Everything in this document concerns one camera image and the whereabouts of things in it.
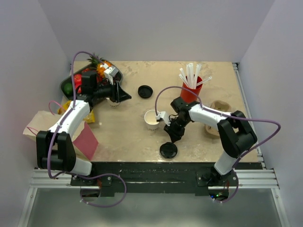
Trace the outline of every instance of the green fruit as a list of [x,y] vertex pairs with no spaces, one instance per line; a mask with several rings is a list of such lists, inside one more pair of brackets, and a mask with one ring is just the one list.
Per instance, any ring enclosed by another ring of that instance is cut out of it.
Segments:
[[72,84],[71,83],[65,84],[63,87],[63,91],[66,95],[71,96],[72,95]]

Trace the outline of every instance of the pink card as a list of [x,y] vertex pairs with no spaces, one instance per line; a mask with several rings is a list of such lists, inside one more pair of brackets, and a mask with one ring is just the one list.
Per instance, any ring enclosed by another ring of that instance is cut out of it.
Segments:
[[89,159],[91,160],[95,154],[98,146],[98,141],[94,136],[89,125],[85,122],[84,129],[80,135],[74,140],[73,144]]

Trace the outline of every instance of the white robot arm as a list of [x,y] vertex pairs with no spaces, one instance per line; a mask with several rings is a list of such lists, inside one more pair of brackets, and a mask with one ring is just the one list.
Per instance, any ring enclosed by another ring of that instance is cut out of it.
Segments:
[[[48,152],[51,151],[51,169],[61,170],[78,175],[89,175],[92,164],[89,161],[76,157],[72,144],[72,137],[93,107],[108,97],[112,102],[120,103],[132,97],[122,90],[119,81],[116,80],[118,69],[106,66],[105,81],[98,81],[97,74],[88,71],[82,74],[81,94],[77,94],[77,99],[71,102],[70,107],[48,131],[40,131],[36,136],[37,164],[39,168],[46,169]],[[54,144],[57,149],[53,149],[51,139],[54,136]]]
[[239,156],[257,142],[257,136],[247,121],[237,121],[222,116],[224,114],[245,118],[240,111],[227,113],[206,106],[202,108],[198,102],[188,104],[181,97],[173,100],[170,105],[178,116],[169,119],[168,113],[160,112],[156,119],[165,122],[164,130],[169,134],[171,142],[174,143],[181,139],[185,132],[185,126],[190,122],[201,122],[219,131],[224,151],[214,165],[216,178],[227,175]]

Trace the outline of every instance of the paper bag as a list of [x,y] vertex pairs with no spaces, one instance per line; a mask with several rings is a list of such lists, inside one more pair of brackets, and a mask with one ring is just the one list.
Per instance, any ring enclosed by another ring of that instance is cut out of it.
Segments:
[[[61,115],[52,115],[47,111],[39,111],[31,122],[23,130],[23,135],[36,140],[38,131],[47,131],[61,118]],[[77,157],[91,160],[98,146],[98,141],[91,131],[89,125],[82,121],[72,137]]]

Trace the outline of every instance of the white paper cup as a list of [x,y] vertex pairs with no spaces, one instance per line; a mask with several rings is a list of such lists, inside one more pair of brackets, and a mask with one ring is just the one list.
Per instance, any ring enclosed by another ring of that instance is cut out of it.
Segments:
[[156,130],[159,127],[160,122],[158,122],[156,120],[155,110],[147,111],[144,115],[144,120],[145,120],[146,126],[149,130]]
[[109,98],[106,98],[106,100],[107,100],[107,103],[108,103],[111,107],[117,107],[117,106],[120,105],[120,103],[114,103],[114,102],[110,101]]

